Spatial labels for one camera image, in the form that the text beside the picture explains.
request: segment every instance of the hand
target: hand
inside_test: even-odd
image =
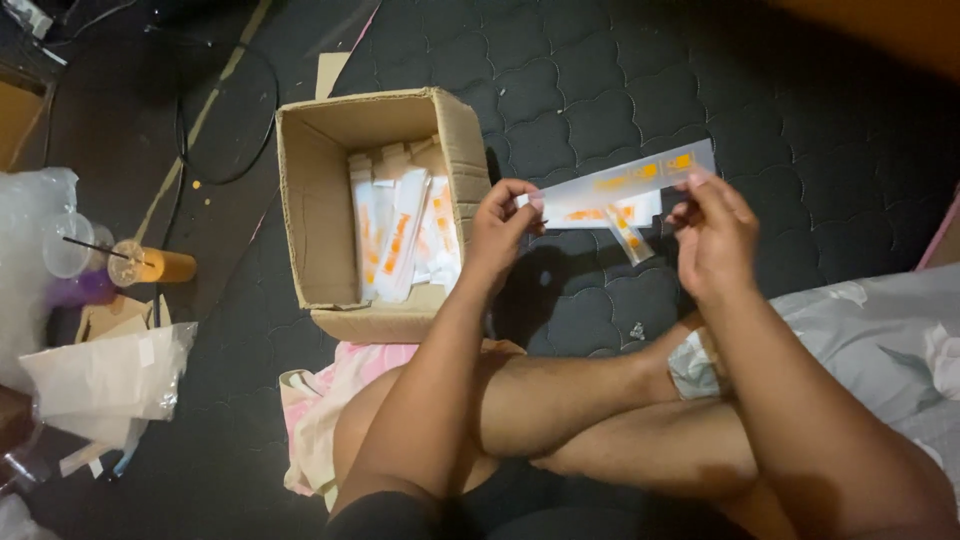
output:
[[[518,209],[514,198],[524,193],[530,202]],[[543,234],[542,214],[543,199],[535,185],[515,178],[496,183],[473,216],[473,236],[460,281],[485,288],[489,298],[499,292],[516,260],[520,236],[524,231]]]
[[[692,197],[666,222],[677,228],[680,283],[698,304],[756,289],[754,248],[759,223],[743,197],[716,175],[699,169],[677,188]]]

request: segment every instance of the purple object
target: purple object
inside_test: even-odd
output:
[[[115,296],[116,285],[102,268],[68,280],[53,280],[47,288],[47,307],[103,305],[113,302]]]

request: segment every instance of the black straw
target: black straw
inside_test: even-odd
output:
[[[78,239],[76,239],[76,238],[70,238],[70,237],[68,237],[68,236],[63,236],[62,238],[63,238],[64,240],[66,240],[67,242],[70,242],[71,244],[77,244],[78,246],[84,246],[85,248],[90,248],[91,250],[96,250],[96,251],[98,251],[98,252],[100,252],[100,253],[106,253],[107,255],[113,255],[114,257],[125,258],[126,260],[132,260],[133,262],[139,262],[140,264],[146,264],[147,266],[154,266],[151,262],[147,262],[146,260],[137,260],[137,259],[135,259],[135,258],[133,258],[133,257],[124,255],[124,254],[122,254],[122,253],[117,253],[117,252],[115,252],[115,251],[113,251],[113,250],[110,250],[110,249],[107,249],[107,248],[104,248],[104,247],[101,247],[101,246],[95,246],[95,245],[93,245],[93,244],[87,244],[86,242],[81,242],[80,240],[78,240]]]

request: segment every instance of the plastic cup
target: plastic cup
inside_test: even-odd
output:
[[[77,212],[61,214],[47,223],[43,232],[43,263],[51,274],[70,279],[107,266],[105,254],[71,244],[64,236],[105,248],[113,245],[113,234],[103,225],[90,223]]]
[[[123,240],[113,251],[131,259],[110,257],[107,270],[117,286],[134,283],[189,282],[197,273],[197,261],[189,255],[145,248],[136,240]]]

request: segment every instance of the black quilted mattress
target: black quilted mattress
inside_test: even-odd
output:
[[[540,186],[711,138],[760,218],[769,297],[909,270],[960,175],[956,88],[753,2],[387,0],[334,94],[419,86],[476,110],[496,175]],[[643,347],[690,309],[670,231],[648,234],[659,255],[637,268],[607,231],[525,240],[490,332],[536,355]],[[321,369],[336,342],[297,308],[285,241],[274,201],[201,325],[175,420],[116,485],[42,485],[38,521],[65,540],[318,536],[323,503],[281,484],[276,377]],[[585,501],[718,530],[695,503],[578,482]]]

